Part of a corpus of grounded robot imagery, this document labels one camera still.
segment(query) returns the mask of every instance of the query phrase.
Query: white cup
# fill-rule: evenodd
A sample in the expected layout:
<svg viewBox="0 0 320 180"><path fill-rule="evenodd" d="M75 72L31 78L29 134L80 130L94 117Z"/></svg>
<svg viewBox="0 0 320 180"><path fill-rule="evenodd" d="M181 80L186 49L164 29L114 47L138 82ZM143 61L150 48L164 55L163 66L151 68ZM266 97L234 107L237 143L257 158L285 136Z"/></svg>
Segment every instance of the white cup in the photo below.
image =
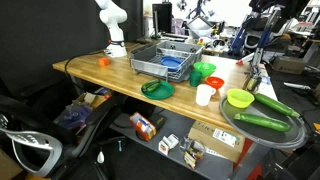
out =
<svg viewBox="0 0 320 180"><path fill-rule="evenodd" d="M210 102L211 96L215 93L215 88L207 84L200 84L197 87L196 103L200 106L207 106Z"/></svg>

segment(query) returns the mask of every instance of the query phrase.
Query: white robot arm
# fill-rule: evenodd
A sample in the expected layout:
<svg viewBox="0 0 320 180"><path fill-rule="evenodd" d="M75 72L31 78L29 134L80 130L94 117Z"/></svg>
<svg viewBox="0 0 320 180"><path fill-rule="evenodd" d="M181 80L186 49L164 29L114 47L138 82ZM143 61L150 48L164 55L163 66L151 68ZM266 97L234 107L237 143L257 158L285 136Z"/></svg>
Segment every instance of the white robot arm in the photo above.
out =
<svg viewBox="0 0 320 180"><path fill-rule="evenodd" d="M111 44L105 50L106 55L111 57L123 57L127 55L124 46L123 31L118 23L127 20L127 13L118 7L112 0L95 0L101 8L100 19L109 29Z"/></svg>

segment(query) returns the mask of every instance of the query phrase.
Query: cucumber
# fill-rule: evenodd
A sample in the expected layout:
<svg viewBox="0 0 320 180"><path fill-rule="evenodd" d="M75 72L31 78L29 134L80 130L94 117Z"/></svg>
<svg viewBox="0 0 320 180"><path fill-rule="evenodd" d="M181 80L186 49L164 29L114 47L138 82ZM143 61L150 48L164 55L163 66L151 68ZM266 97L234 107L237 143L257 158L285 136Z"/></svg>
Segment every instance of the cucumber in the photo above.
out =
<svg viewBox="0 0 320 180"><path fill-rule="evenodd" d="M161 85L161 81L159 79L151 80L145 84L142 85L141 90L143 92L153 92L156 89L158 89Z"/></svg>
<svg viewBox="0 0 320 180"><path fill-rule="evenodd" d="M291 117L299 117L300 114L298 112L296 112L295 110L293 110L292 108L288 107L287 105L279 102L279 101L276 101L264 94L260 94L260 93L257 93L257 94L254 94L253 95L255 100L259 101L260 103L270 107L271 109L281 113L281 114L284 114L286 116L291 116Z"/></svg>
<svg viewBox="0 0 320 180"><path fill-rule="evenodd" d="M286 122L254 114L238 113L234 115L234 119L255 124L258 126L263 126L280 132L287 132L291 128L290 125Z"/></svg>

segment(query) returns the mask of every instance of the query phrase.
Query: green bowl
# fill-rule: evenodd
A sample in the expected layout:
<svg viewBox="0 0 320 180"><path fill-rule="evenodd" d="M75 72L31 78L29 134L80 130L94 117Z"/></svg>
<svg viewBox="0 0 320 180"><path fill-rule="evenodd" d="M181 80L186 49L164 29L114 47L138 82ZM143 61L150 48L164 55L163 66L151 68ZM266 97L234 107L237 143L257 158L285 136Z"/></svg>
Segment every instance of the green bowl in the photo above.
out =
<svg viewBox="0 0 320 180"><path fill-rule="evenodd" d="M229 89L227 94L228 102L237 108L247 108L254 101L254 96L242 89Z"/></svg>
<svg viewBox="0 0 320 180"><path fill-rule="evenodd" d="M216 70L217 67L208 62L196 62L193 64L193 68L196 71L202 72L202 77L206 78L210 76Z"/></svg>

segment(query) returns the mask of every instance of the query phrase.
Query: chair armrest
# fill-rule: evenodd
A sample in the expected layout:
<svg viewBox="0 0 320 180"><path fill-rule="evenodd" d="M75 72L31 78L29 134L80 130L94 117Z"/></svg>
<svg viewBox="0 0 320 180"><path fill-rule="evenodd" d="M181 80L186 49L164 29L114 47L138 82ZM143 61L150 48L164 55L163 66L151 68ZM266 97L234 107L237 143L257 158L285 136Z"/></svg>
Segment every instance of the chair armrest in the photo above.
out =
<svg viewBox="0 0 320 180"><path fill-rule="evenodd" d="M121 104L125 98L126 96L124 95L111 96L111 98L104 101L92 111L92 113L86 118L86 124L88 126L96 125L108 114L112 107Z"/></svg>
<svg viewBox="0 0 320 180"><path fill-rule="evenodd" d="M119 115L119 108L117 108L118 105L120 105L126 97L127 96L124 95L112 96L91 112L91 114L86 118L86 132L79 145L72 150L71 156L80 157L85 154L91 145L101 122L105 120L103 123L110 125Z"/></svg>

